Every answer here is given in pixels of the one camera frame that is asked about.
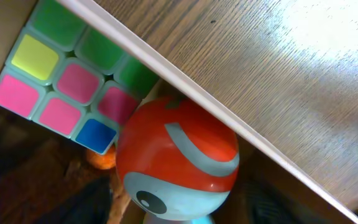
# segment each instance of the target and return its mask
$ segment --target yellow square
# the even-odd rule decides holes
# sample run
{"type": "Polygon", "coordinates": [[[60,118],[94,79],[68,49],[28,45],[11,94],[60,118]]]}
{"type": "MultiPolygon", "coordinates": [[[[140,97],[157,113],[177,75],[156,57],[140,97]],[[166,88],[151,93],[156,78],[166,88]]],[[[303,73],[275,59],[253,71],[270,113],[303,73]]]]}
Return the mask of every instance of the yellow square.
{"type": "Polygon", "coordinates": [[[25,34],[12,58],[12,64],[39,80],[47,80],[58,60],[59,55],[54,50],[25,34]]]}

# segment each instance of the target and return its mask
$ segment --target eye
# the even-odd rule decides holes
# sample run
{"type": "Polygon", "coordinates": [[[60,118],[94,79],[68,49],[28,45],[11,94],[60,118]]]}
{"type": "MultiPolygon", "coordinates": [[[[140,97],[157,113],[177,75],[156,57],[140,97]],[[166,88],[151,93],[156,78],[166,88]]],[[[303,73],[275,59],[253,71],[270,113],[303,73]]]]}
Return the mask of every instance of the eye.
{"type": "Polygon", "coordinates": [[[150,212],[160,215],[167,212],[167,206],[164,204],[164,202],[150,192],[143,190],[138,191],[136,193],[136,198],[137,201],[150,212]]]}

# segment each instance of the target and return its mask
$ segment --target pink square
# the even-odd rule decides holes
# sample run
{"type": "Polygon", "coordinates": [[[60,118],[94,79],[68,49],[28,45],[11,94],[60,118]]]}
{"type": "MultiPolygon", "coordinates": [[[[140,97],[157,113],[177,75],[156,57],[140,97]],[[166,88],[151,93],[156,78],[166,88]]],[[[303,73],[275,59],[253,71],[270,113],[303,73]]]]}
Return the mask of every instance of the pink square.
{"type": "Polygon", "coordinates": [[[97,76],[75,63],[68,65],[57,81],[60,92],[80,103],[89,102],[98,87],[97,76]]]}
{"type": "Polygon", "coordinates": [[[133,97],[116,87],[111,87],[99,102],[98,110],[101,114],[123,125],[138,105],[139,102],[133,97]]]}
{"type": "Polygon", "coordinates": [[[81,111],[59,98],[52,98],[40,115],[39,122],[69,135],[81,118],[81,111]]]}
{"type": "Polygon", "coordinates": [[[23,117],[30,115],[38,98],[36,89],[8,73],[0,82],[0,105],[23,117]]]}

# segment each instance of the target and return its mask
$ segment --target blue tile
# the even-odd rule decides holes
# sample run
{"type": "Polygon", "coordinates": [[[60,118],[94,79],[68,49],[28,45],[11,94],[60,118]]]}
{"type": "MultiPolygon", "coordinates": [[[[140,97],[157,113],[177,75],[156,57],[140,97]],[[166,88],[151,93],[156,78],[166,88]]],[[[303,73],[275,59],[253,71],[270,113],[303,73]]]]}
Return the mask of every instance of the blue tile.
{"type": "Polygon", "coordinates": [[[105,124],[89,119],[82,127],[76,137],[76,141],[94,150],[97,153],[104,153],[117,132],[105,124]]]}

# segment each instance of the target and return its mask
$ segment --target green square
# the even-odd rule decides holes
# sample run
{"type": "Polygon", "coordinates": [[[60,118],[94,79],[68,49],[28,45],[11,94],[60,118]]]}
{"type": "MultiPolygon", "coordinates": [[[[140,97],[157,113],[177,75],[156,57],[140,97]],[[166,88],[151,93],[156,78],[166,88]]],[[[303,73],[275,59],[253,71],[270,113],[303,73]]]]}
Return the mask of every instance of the green square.
{"type": "Polygon", "coordinates": [[[119,82],[131,92],[141,98],[145,98],[158,81],[158,76],[143,65],[140,61],[131,57],[125,67],[119,73],[119,82]]]}
{"type": "Polygon", "coordinates": [[[34,13],[30,18],[32,27],[59,47],[68,48],[63,50],[73,50],[86,27],[85,22],[56,0],[41,1],[34,13]]]}
{"type": "Polygon", "coordinates": [[[78,48],[77,56],[91,62],[106,75],[111,75],[111,70],[123,54],[120,47],[91,28],[82,37],[78,48]]]}

